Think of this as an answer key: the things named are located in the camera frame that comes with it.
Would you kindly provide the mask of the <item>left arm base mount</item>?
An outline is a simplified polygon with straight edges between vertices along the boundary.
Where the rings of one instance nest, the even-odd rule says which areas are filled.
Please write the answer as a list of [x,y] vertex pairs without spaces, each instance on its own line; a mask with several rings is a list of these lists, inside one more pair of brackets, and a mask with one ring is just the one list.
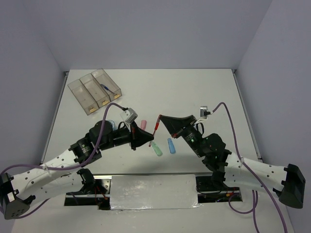
[[93,175],[89,169],[84,168],[77,175],[82,179],[82,187],[78,191],[66,193],[64,206],[96,206],[98,210],[110,210],[112,177]]

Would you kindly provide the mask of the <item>red gel pen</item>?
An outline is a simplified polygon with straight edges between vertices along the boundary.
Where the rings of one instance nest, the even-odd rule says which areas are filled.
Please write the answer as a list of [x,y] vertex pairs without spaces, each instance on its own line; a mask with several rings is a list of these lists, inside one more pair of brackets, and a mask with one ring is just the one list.
[[[155,133],[156,133],[158,127],[159,127],[159,121],[157,121],[156,124],[155,124],[154,132],[153,132],[153,137],[155,136]],[[151,147],[151,144],[152,144],[153,140],[149,142],[148,147]]]

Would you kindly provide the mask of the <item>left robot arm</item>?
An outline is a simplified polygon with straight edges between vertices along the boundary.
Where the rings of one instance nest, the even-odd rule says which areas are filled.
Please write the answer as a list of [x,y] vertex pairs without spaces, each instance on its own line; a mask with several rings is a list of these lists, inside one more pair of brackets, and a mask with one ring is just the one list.
[[0,210],[6,220],[30,215],[31,206],[44,204],[62,193],[91,193],[96,181],[87,165],[99,160],[103,150],[129,144],[132,150],[153,140],[153,135],[135,122],[113,130],[109,121],[99,121],[69,149],[39,166],[11,176],[0,174]]

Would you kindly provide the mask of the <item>blue gel pen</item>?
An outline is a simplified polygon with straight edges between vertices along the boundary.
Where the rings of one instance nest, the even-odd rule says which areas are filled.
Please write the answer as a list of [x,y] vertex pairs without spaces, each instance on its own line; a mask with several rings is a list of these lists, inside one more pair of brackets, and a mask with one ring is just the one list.
[[101,87],[107,91],[109,91],[110,93],[114,93],[113,91],[111,91],[107,86],[105,86],[104,84],[100,84]]

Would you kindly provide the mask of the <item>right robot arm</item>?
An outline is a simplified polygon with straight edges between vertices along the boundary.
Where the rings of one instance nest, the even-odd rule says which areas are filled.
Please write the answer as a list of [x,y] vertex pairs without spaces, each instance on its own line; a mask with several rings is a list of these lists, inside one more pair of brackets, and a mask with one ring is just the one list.
[[211,184],[217,190],[238,187],[260,192],[269,191],[289,207],[301,209],[306,180],[298,166],[274,166],[250,160],[226,149],[221,137],[206,137],[196,129],[196,118],[160,116],[172,138],[182,137],[193,152],[212,171]]

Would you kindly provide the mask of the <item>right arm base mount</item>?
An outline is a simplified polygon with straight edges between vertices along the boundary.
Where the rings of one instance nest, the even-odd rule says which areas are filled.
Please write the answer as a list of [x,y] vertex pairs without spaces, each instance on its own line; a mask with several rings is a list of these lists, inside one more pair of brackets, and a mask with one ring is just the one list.
[[204,203],[222,203],[241,202],[242,197],[238,187],[226,187],[223,184],[213,180],[213,172],[196,172],[195,174],[195,190],[197,192],[198,202]]

